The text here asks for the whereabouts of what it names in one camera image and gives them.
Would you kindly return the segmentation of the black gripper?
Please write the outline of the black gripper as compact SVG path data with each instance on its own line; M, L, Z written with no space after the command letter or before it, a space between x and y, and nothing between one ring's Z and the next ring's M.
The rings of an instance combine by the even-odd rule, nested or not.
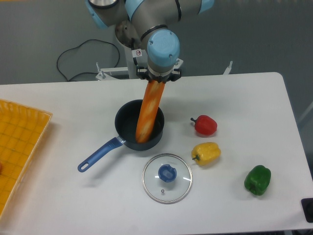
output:
M142 80L148 82L156 81L157 83L175 82L181 78L181 69L172 68L166 72L156 72L150 67L136 66L136 75Z

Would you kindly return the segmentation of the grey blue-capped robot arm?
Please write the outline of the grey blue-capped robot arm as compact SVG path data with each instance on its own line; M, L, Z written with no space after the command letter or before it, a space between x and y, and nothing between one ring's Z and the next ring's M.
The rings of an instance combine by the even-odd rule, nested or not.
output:
M211 9L213 0L87 0L86 7L99 28L123 21L137 33L147 53L147 65L136 67L140 79L166 83L181 77L174 67L180 53L178 36L168 25Z

